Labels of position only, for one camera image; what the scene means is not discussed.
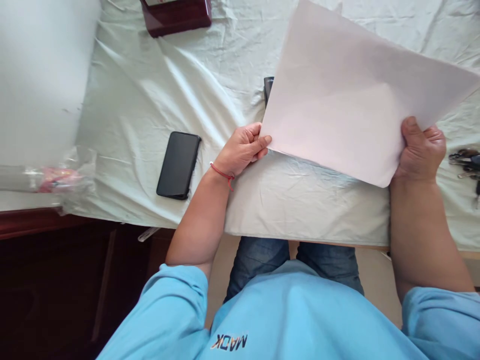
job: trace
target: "red string bracelet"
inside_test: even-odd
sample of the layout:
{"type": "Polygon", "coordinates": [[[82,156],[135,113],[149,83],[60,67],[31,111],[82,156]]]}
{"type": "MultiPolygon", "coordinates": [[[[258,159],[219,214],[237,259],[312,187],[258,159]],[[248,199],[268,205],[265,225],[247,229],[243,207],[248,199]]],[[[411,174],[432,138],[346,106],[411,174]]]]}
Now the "red string bracelet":
{"type": "Polygon", "coordinates": [[[222,175],[224,178],[227,178],[228,179],[228,186],[230,187],[230,190],[233,192],[234,190],[232,189],[232,180],[235,180],[235,176],[228,176],[227,174],[224,174],[223,172],[221,172],[220,170],[218,170],[214,163],[212,161],[210,161],[210,166],[213,170],[215,170],[217,173],[219,173],[220,175],[222,175]]]}

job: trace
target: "white fabric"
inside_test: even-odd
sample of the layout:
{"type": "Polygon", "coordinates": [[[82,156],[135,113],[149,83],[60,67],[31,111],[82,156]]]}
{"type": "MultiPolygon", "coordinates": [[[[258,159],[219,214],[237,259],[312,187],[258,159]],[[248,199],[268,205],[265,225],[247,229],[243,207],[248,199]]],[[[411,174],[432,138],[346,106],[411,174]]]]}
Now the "white fabric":
{"type": "MultiPolygon", "coordinates": [[[[97,194],[71,213],[174,228],[189,201],[156,195],[172,131],[201,136],[189,198],[233,130],[261,121],[295,0],[212,1],[213,25],[153,39],[138,0],[104,3],[77,143],[98,151],[97,194]]],[[[410,50],[480,69],[477,0],[315,1],[410,50]]],[[[480,91],[439,127],[449,151],[480,148],[480,91]]],[[[438,182],[458,247],[480,251],[475,182],[441,165],[438,182]]],[[[339,244],[389,243],[389,191],[271,152],[234,182],[225,231],[339,244]]]]}

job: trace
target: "hand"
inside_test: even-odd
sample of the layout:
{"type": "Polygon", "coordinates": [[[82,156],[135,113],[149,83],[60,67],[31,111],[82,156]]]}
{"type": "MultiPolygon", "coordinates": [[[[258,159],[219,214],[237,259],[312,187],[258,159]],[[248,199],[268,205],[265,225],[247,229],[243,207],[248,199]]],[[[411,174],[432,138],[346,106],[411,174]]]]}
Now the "hand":
{"type": "Polygon", "coordinates": [[[406,148],[401,153],[400,165],[393,178],[435,182],[437,170],[447,152],[444,133],[435,125],[422,132],[413,116],[403,121],[401,133],[406,148]]]}
{"type": "Polygon", "coordinates": [[[213,162],[215,167],[226,175],[238,176],[248,164],[267,155],[272,137],[259,138],[261,128],[261,122],[237,128],[213,162]]]}

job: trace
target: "shirt sleeve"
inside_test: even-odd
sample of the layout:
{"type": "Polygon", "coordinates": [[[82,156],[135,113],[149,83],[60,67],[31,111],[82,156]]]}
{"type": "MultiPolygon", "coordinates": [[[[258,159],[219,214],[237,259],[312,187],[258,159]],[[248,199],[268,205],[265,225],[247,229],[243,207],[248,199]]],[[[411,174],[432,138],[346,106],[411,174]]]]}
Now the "shirt sleeve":
{"type": "Polygon", "coordinates": [[[480,359],[480,296],[414,287],[402,306],[405,335],[429,359],[480,359]]]}
{"type": "Polygon", "coordinates": [[[209,340],[207,291],[198,267],[163,264],[98,359],[195,359],[209,340]]]}

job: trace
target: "fingernail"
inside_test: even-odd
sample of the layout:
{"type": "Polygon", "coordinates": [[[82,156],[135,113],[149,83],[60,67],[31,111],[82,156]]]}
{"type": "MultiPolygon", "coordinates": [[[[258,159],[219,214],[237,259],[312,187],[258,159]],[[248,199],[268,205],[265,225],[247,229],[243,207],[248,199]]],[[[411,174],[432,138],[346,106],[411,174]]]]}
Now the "fingernail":
{"type": "Polygon", "coordinates": [[[415,117],[410,116],[409,118],[406,119],[406,124],[408,126],[414,126],[417,123],[417,119],[415,117]]]}

